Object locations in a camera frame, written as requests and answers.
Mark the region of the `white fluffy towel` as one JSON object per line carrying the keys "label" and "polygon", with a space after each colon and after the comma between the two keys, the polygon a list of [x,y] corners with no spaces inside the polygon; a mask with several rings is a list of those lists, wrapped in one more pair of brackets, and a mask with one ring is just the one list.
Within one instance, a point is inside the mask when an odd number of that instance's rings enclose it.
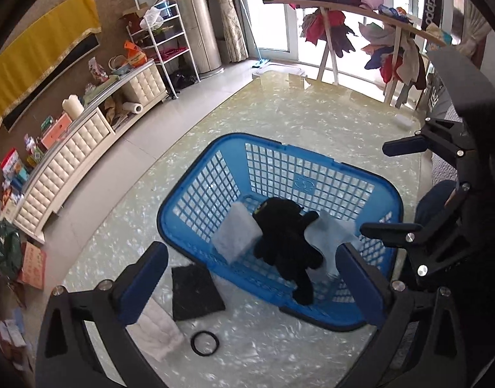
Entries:
{"label": "white fluffy towel", "polygon": [[170,315],[154,300],[149,299],[134,324],[126,326],[137,347],[161,362],[184,341],[184,336]]}

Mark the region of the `black scouring pad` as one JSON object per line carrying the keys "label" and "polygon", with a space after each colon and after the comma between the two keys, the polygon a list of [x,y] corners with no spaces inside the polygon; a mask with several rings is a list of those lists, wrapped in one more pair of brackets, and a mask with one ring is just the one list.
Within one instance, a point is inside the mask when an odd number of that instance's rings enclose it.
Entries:
{"label": "black scouring pad", "polygon": [[194,320],[226,310],[207,269],[197,264],[173,267],[171,277],[174,321]]}

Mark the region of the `grey white felt cloth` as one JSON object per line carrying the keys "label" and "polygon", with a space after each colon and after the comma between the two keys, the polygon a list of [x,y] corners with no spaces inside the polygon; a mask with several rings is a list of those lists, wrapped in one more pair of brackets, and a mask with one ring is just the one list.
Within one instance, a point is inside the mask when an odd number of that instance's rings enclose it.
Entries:
{"label": "grey white felt cloth", "polygon": [[212,236],[212,244],[219,255],[230,264],[261,239],[262,231],[241,202],[234,202],[225,219]]}

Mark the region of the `light blue cloth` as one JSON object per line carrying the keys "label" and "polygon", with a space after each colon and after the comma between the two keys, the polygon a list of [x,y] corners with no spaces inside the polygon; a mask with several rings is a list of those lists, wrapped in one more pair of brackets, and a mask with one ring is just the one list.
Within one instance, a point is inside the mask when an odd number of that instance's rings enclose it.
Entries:
{"label": "light blue cloth", "polygon": [[356,223],[334,218],[325,210],[319,212],[319,218],[304,231],[304,239],[323,257],[319,269],[308,271],[313,282],[333,280],[339,276],[335,253],[343,243],[351,243],[355,248],[362,246],[356,236]]}

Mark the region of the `red printed cardboard box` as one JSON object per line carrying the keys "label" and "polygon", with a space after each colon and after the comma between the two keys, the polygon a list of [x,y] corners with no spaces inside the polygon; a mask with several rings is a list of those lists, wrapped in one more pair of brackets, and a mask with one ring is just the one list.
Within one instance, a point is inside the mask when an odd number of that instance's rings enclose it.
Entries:
{"label": "red printed cardboard box", "polygon": [[21,251],[23,264],[17,281],[42,291],[45,283],[46,253],[29,242],[21,243]]}

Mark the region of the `green plastic bag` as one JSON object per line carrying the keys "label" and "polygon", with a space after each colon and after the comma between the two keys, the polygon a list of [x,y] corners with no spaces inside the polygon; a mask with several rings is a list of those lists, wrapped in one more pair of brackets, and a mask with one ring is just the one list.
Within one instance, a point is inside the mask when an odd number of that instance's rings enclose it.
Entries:
{"label": "green plastic bag", "polygon": [[0,221],[0,276],[17,280],[24,254],[17,228],[6,219]]}

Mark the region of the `black zippo sign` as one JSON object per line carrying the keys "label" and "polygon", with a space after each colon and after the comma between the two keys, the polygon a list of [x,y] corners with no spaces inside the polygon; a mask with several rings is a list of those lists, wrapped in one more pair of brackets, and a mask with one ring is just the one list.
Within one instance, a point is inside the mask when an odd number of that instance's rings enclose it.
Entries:
{"label": "black zippo sign", "polygon": [[426,31],[427,27],[441,24],[443,0],[424,0],[421,29]]}

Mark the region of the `blue plastic laundry basket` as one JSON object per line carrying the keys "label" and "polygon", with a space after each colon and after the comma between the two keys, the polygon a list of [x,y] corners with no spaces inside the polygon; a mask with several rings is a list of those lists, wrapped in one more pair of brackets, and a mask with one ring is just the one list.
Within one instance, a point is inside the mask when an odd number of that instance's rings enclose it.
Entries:
{"label": "blue plastic laundry basket", "polygon": [[389,277],[396,254],[360,233],[366,222],[399,223],[398,190],[383,177],[316,152],[246,133],[218,137],[161,204],[164,241],[210,272],[280,311],[331,331],[365,324],[332,249],[304,239],[328,215],[333,234]]}

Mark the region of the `cream tufted tv cabinet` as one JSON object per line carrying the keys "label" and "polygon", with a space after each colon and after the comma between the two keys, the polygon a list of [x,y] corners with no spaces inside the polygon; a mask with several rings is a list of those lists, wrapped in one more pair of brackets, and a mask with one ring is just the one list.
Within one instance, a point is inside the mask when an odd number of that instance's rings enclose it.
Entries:
{"label": "cream tufted tv cabinet", "polygon": [[[114,94],[124,95],[125,120],[113,126],[102,109]],[[86,173],[145,114],[168,95],[155,62],[133,69],[97,95],[69,128],[47,151],[32,172],[12,223],[38,243],[45,242],[43,228],[50,215],[56,214]]]}

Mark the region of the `pink drawer box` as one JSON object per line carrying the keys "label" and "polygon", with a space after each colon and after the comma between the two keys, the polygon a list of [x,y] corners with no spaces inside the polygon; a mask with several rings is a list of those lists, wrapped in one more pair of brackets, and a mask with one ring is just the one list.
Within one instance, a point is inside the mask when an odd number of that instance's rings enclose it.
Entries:
{"label": "pink drawer box", "polygon": [[49,150],[68,130],[72,124],[70,116],[64,112],[53,124],[42,134],[40,142],[44,148]]}

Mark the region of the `white paper roll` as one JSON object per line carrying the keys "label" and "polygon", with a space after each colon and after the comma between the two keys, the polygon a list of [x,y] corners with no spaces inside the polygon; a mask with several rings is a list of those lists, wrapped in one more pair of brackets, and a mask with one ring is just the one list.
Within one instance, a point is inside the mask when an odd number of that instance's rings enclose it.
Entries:
{"label": "white paper roll", "polygon": [[133,115],[139,115],[144,110],[144,107],[138,102],[124,102],[122,104],[122,110]]}

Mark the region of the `cream plastic jug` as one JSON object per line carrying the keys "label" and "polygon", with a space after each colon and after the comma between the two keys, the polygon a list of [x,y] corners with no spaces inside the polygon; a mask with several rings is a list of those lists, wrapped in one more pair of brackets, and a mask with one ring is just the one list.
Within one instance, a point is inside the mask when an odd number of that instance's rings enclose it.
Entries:
{"label": "cream plastic jug", "polygon": [[67,99],[64,99],[62,109],[72,121],[77,120],[84,111],[84,107],[77,95],[70,95]]}

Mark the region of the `beige curtain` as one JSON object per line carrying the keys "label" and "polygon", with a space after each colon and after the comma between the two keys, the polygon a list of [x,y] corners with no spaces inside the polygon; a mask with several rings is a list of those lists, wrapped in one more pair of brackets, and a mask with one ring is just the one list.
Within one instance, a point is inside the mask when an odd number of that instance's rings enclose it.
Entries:
{"label": "beige curtain", "polygon": [[248,58],[248,51],[234,0],[218,0],[218,2],[229,60],[233,63],[243,61]]}

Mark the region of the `orange bag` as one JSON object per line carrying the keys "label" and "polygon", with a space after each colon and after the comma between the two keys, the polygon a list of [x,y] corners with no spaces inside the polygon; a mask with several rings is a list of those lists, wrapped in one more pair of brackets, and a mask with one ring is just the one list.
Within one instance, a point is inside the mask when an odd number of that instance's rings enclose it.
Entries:
{"label": "orange bag", "polygon": [[127,62],[133,68],[141,67],[149,60],[147,55],[141,50],[141,48],[130,40],[125,41],[124,50],[126,50],[127,53]]}

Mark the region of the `white standing air conditioner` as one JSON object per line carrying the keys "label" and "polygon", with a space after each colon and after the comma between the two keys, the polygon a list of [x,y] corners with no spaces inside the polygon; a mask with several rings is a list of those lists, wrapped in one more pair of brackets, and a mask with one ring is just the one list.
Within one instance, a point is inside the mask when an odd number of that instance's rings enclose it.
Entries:
{"label": "white standing air conditioner", "polygon": [[191,52],[200,76],[207,78],[223,70],[206,0],[176,0]]}

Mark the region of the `white metal shelf rack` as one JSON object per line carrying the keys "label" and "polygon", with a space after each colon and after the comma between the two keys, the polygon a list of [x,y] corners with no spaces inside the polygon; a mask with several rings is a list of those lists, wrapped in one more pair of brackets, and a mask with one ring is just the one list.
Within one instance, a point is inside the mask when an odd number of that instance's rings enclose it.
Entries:
{"label": "white metal shelf rack", "polygon": [[171,99],[200,82],[180,8],[176,2],[161,0],[152,7],[123,14],[128,38],[155,62]]}

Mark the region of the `yellow wall cloth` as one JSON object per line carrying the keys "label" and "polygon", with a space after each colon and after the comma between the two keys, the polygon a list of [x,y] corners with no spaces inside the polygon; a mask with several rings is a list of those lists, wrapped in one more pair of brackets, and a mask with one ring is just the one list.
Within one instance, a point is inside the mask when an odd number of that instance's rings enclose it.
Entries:
{"label": "yellow wall cloth", "polygon": [[95,0],[56,5],[0,53],[0,127],[86,37],[102,31]]}

